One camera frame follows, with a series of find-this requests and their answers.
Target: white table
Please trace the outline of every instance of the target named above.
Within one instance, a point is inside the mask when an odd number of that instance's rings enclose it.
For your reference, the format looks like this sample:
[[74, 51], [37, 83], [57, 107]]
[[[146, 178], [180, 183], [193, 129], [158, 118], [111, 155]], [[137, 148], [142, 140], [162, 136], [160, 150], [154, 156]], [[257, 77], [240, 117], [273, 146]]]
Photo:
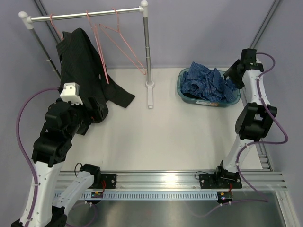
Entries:
[[[77, 162], [101, 170], [215, 169], [230, 151], [242, 101], [227, 108], [191, 105], [176, 92], [182, 69], [153, 69], [154, 108], [147, 108], [145, 76], [138, 70], [109, 70], [113, 80], [136, 95], [126, 108], [108, 101], [109, 114], [76, 135], [63, 170]], [[256, 148], [242, 169], [261, 169]]]

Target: gray wall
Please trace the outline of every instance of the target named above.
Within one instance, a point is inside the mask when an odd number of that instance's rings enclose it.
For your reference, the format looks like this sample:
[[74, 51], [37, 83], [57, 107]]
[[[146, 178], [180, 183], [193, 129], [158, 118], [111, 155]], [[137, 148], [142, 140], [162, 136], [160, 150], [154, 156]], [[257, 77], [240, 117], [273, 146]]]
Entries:
[[[141, 0], [44, 0], [55, 15], [137, 7]], [[192, 61], [209, 67], [230, 66], [248, 47], [273, 0], [148, 0], [151, 61], [155, 68], [188, 67]], [[116, 15], [92, 21], [116, 27]], [[86, 18], [55, 21], [60, 32], [82, 27], [92, 39]], [[123, 35], [145, 64], [141, 13], [121, 14]], [[121, 43], [119, 35], [109, 32]], [[105, 61], [110, 68], [133, 68], [100, 32]]]
[[[19, 11], [36, 14], [31, 0], [3, 0], [0, 7], [0, 222], [8, 227], [19, 219], [27, 201], [31, 172], [17, 145], [15, 122], [23, 102], [36, 91], [59, 85], [45, 56], [18, 18]], [[44, 24], [37, 30], [55, 56], [54, 41]], [[31, 156], [47, 107], [58, 94], [50, 91], [34, 99], [21, 119], [21, 139]]]
[[[303, 59], [303, 1], [283, 1], [265, 31], [258, 50], [273, 55], [276, 67], [264, 77], [265, 89], [271, 104], [278, 107], [277, 119], [289, 135], [281, 146], [267, 146], [275, 170], [285, 176], [292, 201], [303, 225], [302, 175], [302, 59]], [[270, 60], [262, 57], [265, 68]], [[267, 140], [282, 141], [283, 134], [274, 125]]]

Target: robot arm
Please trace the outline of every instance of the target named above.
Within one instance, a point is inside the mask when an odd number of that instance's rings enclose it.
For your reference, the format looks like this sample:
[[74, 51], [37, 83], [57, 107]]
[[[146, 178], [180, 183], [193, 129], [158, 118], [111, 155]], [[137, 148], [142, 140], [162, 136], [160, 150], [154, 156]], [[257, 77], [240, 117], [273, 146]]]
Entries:
[[[91, 124], [88, 111], [78, 94], [77, 84], [64, 84], [61, 98], [51, 104], [45, 114], [46, 122], [34, 143], [32, 154], [38, 190], [36, 193], [33, 180], [25, 211], [12, 227], [64, 227], [67, 215], [80, 195], [101, 182], [100, 168], [85, 164], [71, 185], [53, 200], [57, 178], [71, 148], [71, 140], [76, 133], [84, 135]], [[28, 220], [35, 198], [32, 218]]]
[[247, 104], [237, 119], [235, 125], [236, 140], [227, 157], [217, 167], [213, 175], [199, 175], [200, 186], [203, 189], [229, 188], [231, 184], [232, 188], [242, 188], [241, 178], [236, 168], [237, 155], [243, 147], [247, 147], [242, 152], [238, 162], [238, 165], [241, 166], [251, 149], [247, 144], [266, 137], [273, 123], [260, 101], [257, 79], [259, 79], [260, 91], [265, 104], [274, 117], [277, 114], [277, 108], [270, 106], [266, 97], [263, 78], [258, 78], [264, 69], [256, 58], [256, 54], [257, 50], [254, 49], [242, 50], [241, 58], [224, 74], [224, 77], [229, 77], [238, 89], [246, 90]]

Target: gray floor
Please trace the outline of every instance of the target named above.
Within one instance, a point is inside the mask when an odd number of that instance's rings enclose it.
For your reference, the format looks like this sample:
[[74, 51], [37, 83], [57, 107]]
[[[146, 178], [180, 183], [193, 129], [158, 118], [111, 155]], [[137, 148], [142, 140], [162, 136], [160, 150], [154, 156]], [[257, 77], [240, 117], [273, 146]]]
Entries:
[[[215, 201], [102, 201], [91, 227], [285, 227], [272, 193], [269, 203], [244, 202], [224, 206], [209, 214]], [[254, 192], [235, 192], [234, 200], [259, 199]], [[76, 207], [67, 223], [84, 226], [93, 217], [88, 205]]]

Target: black cable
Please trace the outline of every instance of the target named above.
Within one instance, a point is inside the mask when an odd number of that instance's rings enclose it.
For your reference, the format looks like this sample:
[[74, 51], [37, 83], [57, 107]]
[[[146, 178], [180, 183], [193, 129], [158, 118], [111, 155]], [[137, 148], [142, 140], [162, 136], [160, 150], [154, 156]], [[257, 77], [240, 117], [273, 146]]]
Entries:
[[195, 178], [196, 178], [197, 180], [199, 180], [199, 178], [197, 178], [197, 173], [204, 173], [204, 174], [209, 174], [209, 175], [212, 175], [212, 174], [207, 173], [207, 172], [198, 171], [198, 172], [196, 172], [196, 173], [195, 173]]
[[81, 165], [81, 167], [83, 167], [83, 165], [82, 165], [82, 163], [81, 163], [81, 162], [78, 162], [78, 163], [76, 164], [76, 166], [75, 166], [75, 170], [74, 170], [74, 172], [75, 172], [75, 176], [76, 176], [76, 177], [77, 177], [77, 174], [76, 174], [76, 168], [77, 168], [77, 166], [78, 166], [79, 164]]

